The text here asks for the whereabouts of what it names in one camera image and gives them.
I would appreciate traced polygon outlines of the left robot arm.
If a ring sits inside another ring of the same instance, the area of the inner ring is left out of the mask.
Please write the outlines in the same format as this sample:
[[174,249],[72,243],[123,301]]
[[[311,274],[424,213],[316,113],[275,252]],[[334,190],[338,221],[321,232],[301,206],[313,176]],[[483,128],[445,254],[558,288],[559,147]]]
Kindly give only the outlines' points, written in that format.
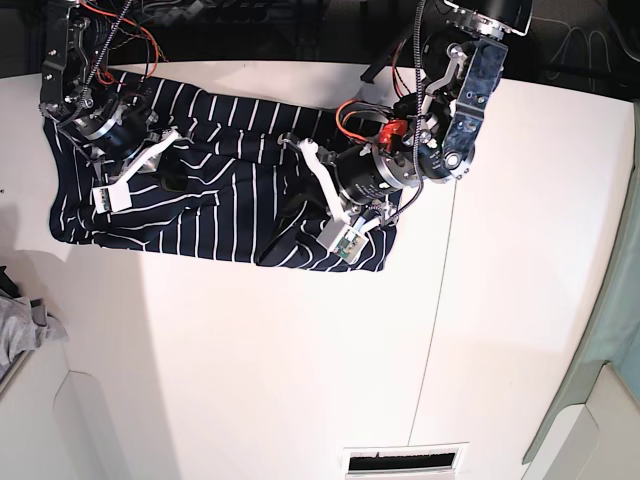
[[391,107],[352,99],[335,112],[351,145],[342,152],[311,138],[280,135],[302,163],[302,177],[278,213],[279,224],[258,258],[261,266],[300,267],[301,243],[293,228],[309,213],[323,214],[314,241],[328,259],[362,269],[384,259],[374,234],[397,224],[409,208],[398,195],[421,195],[426,182],[465,176],[485,110],[502,76],[507,34],[523,36],[532,16],[529,1],[451,1],[455,17],[428,39],[421,28],[427,4],[416,8],[412,41],[415,87]]

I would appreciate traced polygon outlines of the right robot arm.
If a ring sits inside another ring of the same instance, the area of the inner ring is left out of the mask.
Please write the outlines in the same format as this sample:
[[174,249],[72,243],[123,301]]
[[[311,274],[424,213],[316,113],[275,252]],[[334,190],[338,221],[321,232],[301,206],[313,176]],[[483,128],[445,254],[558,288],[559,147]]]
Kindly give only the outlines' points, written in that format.
[[[139,19],[137,1],[49,1],[39,110],[62,187],[85,177],[119,179],[169,130],[154,104],[164,55]],[[109,68],[117,39],[139,39],[145,69],[129,80]]]

